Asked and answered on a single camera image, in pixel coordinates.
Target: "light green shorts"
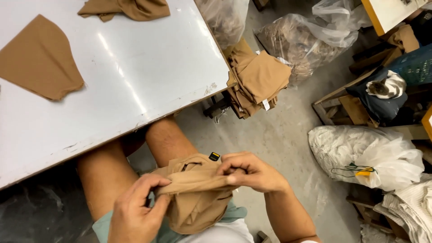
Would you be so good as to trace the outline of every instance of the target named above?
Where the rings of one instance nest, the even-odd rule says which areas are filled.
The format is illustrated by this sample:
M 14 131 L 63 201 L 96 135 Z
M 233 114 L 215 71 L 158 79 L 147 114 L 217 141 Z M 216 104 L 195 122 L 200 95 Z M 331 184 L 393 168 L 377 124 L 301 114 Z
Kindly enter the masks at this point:
M 228 203 L 225 214 L 222 219 L 219 220 L 221 223 L 232 223 L 239 218 L 246 217 L 248 213 L 247 209 L 244 207 L 236 207 L 233 200 L 231 199 Z M 108 240 L 109 224 L 112 217 L 112 210 L 105 214 L 102 218 L 93 224 L 93 230 L 98 236 L 100 243 L 106 243 Z M 174 243 L 187 235 L 182 235 L 172 231 L 168 226 L 168 219 L 164 218 L 161 228 L 159 229 L 156 238 L 152 243 Z

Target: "beige fabric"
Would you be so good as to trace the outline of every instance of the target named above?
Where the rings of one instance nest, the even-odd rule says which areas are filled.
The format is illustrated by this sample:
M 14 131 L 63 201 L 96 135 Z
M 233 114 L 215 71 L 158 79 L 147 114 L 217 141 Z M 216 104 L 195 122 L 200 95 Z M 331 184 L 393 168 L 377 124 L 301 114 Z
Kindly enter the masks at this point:
M 226 176 L 215 175 L 219 165 L 220 162 L 198 153 L 171 160 L 167 167 L 152 172 L 172 181 L 157 189 L 156 195 L 173 195 L 166 213 L 173 231 L 199 233 L 222 218 L 232 191 L 237 187 L 227 185 Z
M 279 91 L 288 84 L 291 68 L 266 51 L 256 55 L 236 48 L 230 62 L 239 83 L 228 92 L 239 117 L 248 118 L 255 114 L 264 107 L 262 101 L 265 99 L 270 109 L 274 108 Z
M 399 47 L 401 50 L 405 50 L 405 53 L 420 48 L 419 41 L 417 41 L 410 25 L 399 27 L 398 31 L 392 34 L 387 42 Z
M 106 22 L 121 12 L 136 21 L 150 21 L 170 15 L 165 0 L 89 0 L 78 14 L 84 18 L 98 15 Z
M 84 84 L 66 35 L 42 15 L 0 50 L 0 77 L 52 100 Z

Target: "green string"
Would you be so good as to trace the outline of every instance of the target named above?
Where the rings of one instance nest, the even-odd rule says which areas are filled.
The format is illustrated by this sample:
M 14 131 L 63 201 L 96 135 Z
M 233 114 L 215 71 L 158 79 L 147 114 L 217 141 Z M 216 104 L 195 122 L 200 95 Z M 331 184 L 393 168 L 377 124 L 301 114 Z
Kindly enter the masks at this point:
M 344 175 L 341 175 L 341 174 L 333 172 L 333 170 L 334 169 L 339 169 L 339 170 L 344 170 L 344 171 L 359 171 L 359 172 L 371 172 L 371 173 L 372 172 L 376 172 L 376 170 L 373 167 L 370 167 L 370 166 L 361 166 L 361 165 L 357 166 L 354 163 L 351 163 L 351 164 L 349 164 L 347 166 L 344 166 L 344 167 L 345 167 L 344 169 L 333 168 L 333 169 L 330 170 L 330 172 L 333 173 L 333 174 L 339 175 L 339 176 L 346 177 L 346 178 L 355 177 L 355 175 L 353 175 L 353 176 L 344 176 Z

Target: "fingernail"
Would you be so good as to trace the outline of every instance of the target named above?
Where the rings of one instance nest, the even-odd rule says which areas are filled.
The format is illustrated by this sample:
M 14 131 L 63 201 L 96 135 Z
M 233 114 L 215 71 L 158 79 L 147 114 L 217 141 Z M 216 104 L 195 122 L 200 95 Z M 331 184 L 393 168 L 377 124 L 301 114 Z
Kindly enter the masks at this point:
M 233 185 L 233 184 L 235 184 L 235 181 L 236 181 L 235 176 L 228 176 L 228 177 L 226 178 L 226 183 L 228 183 L 228 185 Z

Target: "black and yellow tag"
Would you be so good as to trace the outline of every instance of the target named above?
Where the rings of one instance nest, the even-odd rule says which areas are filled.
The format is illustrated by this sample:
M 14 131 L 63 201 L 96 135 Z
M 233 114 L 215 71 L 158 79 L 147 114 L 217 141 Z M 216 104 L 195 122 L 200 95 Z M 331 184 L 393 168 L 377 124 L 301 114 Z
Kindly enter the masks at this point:
M 219 159 L 220 155 L 218 155 L 215 152 L 212 152 L 209 156 L 209 159 L 213 160 L 213 161 L 217 161 Z

